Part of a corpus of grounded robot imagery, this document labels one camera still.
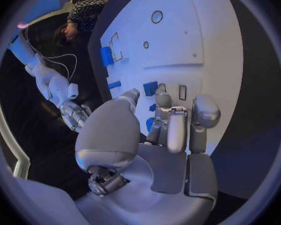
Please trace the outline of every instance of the patterned shirt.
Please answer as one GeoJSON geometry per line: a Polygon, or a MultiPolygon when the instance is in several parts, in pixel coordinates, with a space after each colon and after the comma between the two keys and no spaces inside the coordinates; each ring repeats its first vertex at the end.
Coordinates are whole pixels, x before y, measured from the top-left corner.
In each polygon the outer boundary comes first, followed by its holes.
{"type": "Polygon", "coordinates": [[[67,20],[77,23],[79,31],[90,32],[94,29],[105,3],[106,0],[80,0],[73,5],[67,20]]]}

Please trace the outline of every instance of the dark hair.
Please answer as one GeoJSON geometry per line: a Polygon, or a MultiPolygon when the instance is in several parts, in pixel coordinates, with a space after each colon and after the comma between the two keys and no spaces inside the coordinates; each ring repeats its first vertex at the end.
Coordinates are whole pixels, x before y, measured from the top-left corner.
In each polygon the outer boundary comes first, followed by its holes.
{"type": "Polygon", "coordinates": [[[67,23],[61,25],[59,28],[57,28],[54,32],[54,42],[59,47],[65,47],[71,44],[70,41],[67,41],[65,33],[62,32],[62,29],[65,29],[67,27],[67,23]]]}

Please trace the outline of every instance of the blue block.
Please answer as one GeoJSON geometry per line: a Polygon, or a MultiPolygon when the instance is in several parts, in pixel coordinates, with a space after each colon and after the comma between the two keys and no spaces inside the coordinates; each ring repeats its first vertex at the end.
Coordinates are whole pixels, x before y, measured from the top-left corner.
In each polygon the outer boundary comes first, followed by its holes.
{"type": "Polygon", "coordinates": [[[152,82],[143,84],[144,93],[147,97],[151,97],[151,96],[155,95],[157,88],[158,88],[157,81],[152,81],[152,82]]]}
{"type": "Polygon", "coordinates": [[[145,122],[145,124],[146,124],[146,126],[147,126],[147,129],[148,129],[148,132],[150,132],[151,126],[152,126],[153,122],[154,122],[154,117],[150,117],[150,118],[145,122]]]}
{"type": "Polygon", "coordinates": [[[149,110],[154,112],[156,110],[156,104],[154,103],[153,105],[149,106],[149,110]]]}
{"type": "Polygon", "coordinates": [[[120,81],[116,81],[116,82],[113,82],[113,83],[110,83],[108,84],[108,89],[114,89],[116,87],[120,87],[122,84],[120,81]]]}
{"type": "Polygon", "coordinates": [[[101,48],[101,58],[103,66],[107,67],[108,65],[114,64],[112,50],[109,46],[101,48]]]}

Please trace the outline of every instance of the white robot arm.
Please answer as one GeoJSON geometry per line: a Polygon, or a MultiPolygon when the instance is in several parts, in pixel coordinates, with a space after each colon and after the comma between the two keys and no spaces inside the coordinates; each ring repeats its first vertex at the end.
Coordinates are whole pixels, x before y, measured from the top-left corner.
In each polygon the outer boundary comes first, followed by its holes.
{"type": "Polygon", "coordinates": [[[60,109],[65,124],[79,133],[89,114],[71,101],[79,95],[78,85],[69,83],[64,76],[47,67],[41,55],[32,50],[22,33],[12,41],[9,49],[25,65],[25,70],[35,77],[36,86],[44,98],[60,109]]]}

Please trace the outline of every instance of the person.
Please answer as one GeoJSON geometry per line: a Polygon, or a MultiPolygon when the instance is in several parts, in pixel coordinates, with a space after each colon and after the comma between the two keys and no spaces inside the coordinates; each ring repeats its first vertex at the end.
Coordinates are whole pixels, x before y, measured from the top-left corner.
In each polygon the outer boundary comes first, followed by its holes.
{"type": "Polygon", "coordinates": [[[109,0],[79,0],[76,2],[66,23],[54,33],[54,41],[60,47],[73,42],[80,32],[91,32],[97,22],[98,15],[109,0]]]}

